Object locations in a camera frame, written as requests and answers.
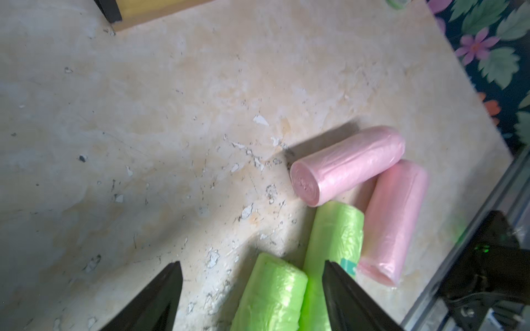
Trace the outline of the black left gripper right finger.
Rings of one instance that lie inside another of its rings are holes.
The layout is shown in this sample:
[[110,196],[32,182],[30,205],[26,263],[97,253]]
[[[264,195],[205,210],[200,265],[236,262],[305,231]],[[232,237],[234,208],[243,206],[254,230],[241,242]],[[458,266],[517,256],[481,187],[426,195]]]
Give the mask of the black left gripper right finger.
[[402,329],[339,264],[325,262],[322,286],[332,330]]

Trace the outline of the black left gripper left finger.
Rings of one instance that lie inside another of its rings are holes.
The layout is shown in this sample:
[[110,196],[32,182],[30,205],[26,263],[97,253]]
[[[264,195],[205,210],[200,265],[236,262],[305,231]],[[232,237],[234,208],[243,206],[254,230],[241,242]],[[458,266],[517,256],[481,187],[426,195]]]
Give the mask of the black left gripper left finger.
[[181,264],[168,264],[103,330],[172,330],[182,293]]

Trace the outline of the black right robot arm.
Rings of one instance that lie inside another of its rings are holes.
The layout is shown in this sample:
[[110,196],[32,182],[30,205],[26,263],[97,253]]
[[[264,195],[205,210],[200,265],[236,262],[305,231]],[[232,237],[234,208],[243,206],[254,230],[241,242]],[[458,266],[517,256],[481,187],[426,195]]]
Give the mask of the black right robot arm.
[[480,224],[438,289],[449,316],[462,330],[479,330],[504,301],[529,305],[529,250],[523,249],[502,212]]

